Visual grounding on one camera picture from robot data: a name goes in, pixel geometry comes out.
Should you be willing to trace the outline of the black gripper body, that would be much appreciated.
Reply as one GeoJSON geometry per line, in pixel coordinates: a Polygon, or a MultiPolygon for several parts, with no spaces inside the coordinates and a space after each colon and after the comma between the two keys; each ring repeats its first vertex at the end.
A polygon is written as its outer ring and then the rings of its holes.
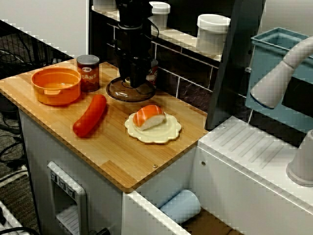
{"type": "Polygon", "coordinates": [[[115,54],[119,59],[126,59],[133,63],[148,63],[152,61],[149,53],[151,49],[151,26],[126,26],[118,24],[114,41],[115,54]]]}

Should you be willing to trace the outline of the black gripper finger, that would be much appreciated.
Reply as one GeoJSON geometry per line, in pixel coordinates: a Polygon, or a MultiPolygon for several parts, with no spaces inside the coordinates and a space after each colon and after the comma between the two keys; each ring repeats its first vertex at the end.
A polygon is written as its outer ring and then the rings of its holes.
{"type": "Polygon", "coordinates": [[[150,61],[147,59],[137,59],[131,62],[131,87],[138,88],[141,86],[148,75],[150,61]]]}
{"type": "Polygon", "coordinates": [[[122,78],[123,82],[126,82],[130,79],[131,76],[131,63],[129,60],[120,60],[119,61],[119,72],[120,77],[122,78]]]}

